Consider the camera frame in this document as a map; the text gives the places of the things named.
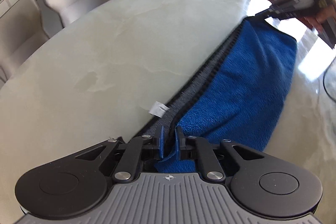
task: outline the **marble table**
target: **marble table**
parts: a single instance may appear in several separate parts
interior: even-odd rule
[[[108,138],[128,141],[265,0],[112,0],[63,29],[0,90],[0,223],[21,215],[27,170]],[[314,172],[316,212],[336,220],[336,105],[321,89],[335,53],[299,21],[270,22],[298,40],[291,91],[266,152]]]

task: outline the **folded towel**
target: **folded towel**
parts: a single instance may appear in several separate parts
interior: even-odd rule
[[[243,22],[241,33],[207,90],[178,125],[186,136],[210,143],[222,139],[262,151],[277,124],[290,89],[296,40],[265,21]],[[194,172],[176,149],[155,167],[163,173]]]

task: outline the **circular cap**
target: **circular cap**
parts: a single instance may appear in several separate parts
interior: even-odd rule
[[[265,191],[276,195],[290,194],[299,187],[299,182],[295,177],[279,172],[263,175],[259,184]]]
[[[221,172],[212,171],[207,173],[207,177],[213,180],[218,180],[223,178],[223,174]]]
[[[118,172],[114,175],[114,177],[119,180],[127,180],[131,177],[131,174],[128,172]]]
[[[57,173],[44,177],[40,181],[43,192],[51,195],[70,193],[78,185],[78,178],[69,173]]]

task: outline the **metal screw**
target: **metal screw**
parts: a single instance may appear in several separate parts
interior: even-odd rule
[[[114,177],[119,180],[127,180],[131,177],[131,174],[128,172],[118,172],[115,173]]]
[[[223,178],[223,174],[221,172],[212,171],[207,173],[207,177],[213,180],[218,180]]]

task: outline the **oval dining table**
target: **oval dining table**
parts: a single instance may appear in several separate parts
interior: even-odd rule
[[[152,118],[155,101],[168,102],[242,18],[269,5],[111,0],[48,40],[0,90],[0,223],[22,216],[14,187],[23,173],[106,139],[129,141]],[[291,90],[265,152],[321,179],[324,194],[315,215],[332,224],[336,104],[323,90],[322,74],[335,52],[296,19],[268,21],[294,36],[298,51]],[[330,75],[335,72],[332,66]]]

